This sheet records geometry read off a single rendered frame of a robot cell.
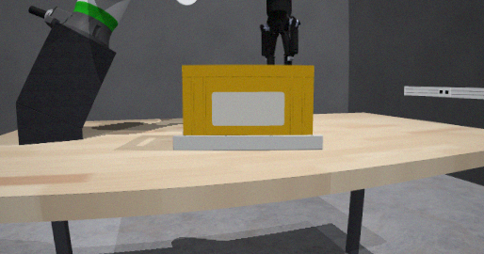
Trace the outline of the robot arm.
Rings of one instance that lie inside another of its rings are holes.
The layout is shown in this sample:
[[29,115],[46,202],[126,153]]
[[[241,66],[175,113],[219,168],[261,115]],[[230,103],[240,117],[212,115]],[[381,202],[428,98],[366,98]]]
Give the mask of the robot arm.
[[45,11],[33,6],[28,11],[31,14],[42,17],[51,28],[55,22],[60,22],[109,48],[110,36],[119,24],[130,1],[77,0],[73,12],[59,7]]

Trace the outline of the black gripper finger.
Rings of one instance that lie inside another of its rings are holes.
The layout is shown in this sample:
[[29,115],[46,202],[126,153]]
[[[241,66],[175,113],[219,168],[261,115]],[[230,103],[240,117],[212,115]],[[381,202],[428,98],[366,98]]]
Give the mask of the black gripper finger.
[[[275,48],[277,43],[277,37],[279,33],[273,33],[275,22],[270,22],[270,28],[267,24],[261,24],[260,29],[262,32],[262,56],[266,57],[267,65],[275,65]],[[269,30],[269,35],[268,35]],[[269,38],[269,39],[268,39]]]
[[[290,19],[290,32],[289,28],[284,31],[282,27],[282,20],[278,20],[277,24],[282,35],[282,44],[284,49],[284,65],[292,65],[294,55],[298,53],[298,27],[300,21]],[[290,37],[289,37],[290,34]]]

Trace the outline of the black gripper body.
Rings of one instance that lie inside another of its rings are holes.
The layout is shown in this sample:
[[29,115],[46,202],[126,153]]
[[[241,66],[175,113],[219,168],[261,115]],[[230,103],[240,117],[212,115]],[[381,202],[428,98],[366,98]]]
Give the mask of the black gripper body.
[[266,21],[270,28],[270,22],[274,21],[273,33],[280,33],[277,25],[278,20],[282,20],[283,30],[286,31],[290,25],[289,21],[292,19],[292,0],[266,0],[266,14],[268,19]]

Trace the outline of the yellow crate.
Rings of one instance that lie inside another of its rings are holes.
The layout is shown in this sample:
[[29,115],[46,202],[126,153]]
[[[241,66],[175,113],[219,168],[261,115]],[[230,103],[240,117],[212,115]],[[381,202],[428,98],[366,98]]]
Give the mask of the yellow crate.
[[183,90],[184,135],[312,135],[314,66],[197,65]]

